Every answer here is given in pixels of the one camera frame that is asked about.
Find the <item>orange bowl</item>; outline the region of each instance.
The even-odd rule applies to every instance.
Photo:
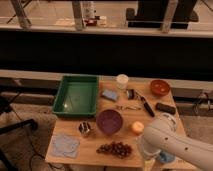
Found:
[[[170,85],[163,80],[153,80],[150,83],[150,89],[152,93],[156,96],[165,96],[170,91]]]

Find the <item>green plastic tray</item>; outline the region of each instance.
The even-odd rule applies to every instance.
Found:
[[[58,117],[94,117],[99,78],[95,76],[63,76],[53,113]]]

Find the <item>blue sponge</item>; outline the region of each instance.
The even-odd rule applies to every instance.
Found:
[[[102,97],[104,97],[104,98],[106,98],[108,100],[117,101],[118,94],[115,91],[105,89],[102,92]]]

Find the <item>white container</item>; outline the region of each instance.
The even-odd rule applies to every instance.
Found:
[[[117,87],[119,89],[125,90],[129,81],[129,77],[125,74],[119,74],[116,77]]]

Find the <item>metal cup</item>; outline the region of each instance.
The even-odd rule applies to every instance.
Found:
[[[83,137],[88,137],[91,133],[91,126],[88,122],[81,123],[78,129]]]
[[[135,90],[134,89],[127,89],[126,95],[127,95],[128,100],[135,99]]]

